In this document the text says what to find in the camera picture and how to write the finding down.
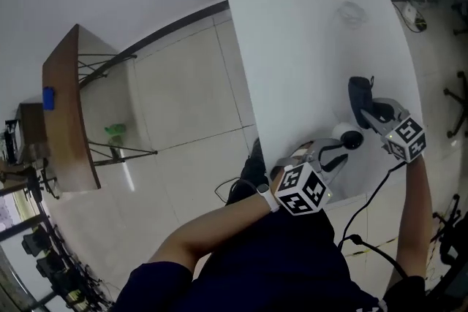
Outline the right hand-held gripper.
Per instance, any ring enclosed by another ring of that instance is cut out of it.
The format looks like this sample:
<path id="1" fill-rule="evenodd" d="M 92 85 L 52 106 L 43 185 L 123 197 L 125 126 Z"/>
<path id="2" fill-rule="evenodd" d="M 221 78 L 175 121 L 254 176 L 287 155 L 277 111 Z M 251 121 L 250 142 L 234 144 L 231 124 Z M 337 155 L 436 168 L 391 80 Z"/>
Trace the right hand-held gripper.
<path id="1" fill-rule="evenodd" d="M 373 100 L 372 113 L 361 109 L 361 114 L 381 136 L 389 153 L 398 159 L 411 162 L 426 148 L 423 125 L 396 100 L 376 98 Z"/>

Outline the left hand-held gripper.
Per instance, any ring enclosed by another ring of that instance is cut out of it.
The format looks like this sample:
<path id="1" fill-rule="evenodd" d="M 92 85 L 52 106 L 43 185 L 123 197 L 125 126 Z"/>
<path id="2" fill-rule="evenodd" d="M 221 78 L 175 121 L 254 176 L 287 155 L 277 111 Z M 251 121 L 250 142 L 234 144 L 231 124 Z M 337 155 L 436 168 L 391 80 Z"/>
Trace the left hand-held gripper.
<path id="1" fill-rule="evenodd" d="M 291 156 L 281 158 L 271 170 L 270 179 L 281 175 L 274 197 L 292 215 L 317 213 L 333 196 L 329 185 L 347 163 L 348 154 L 337 156 L 327 164 L 322 154 L 344 147 L 333 138 L 302 144 Z"/>

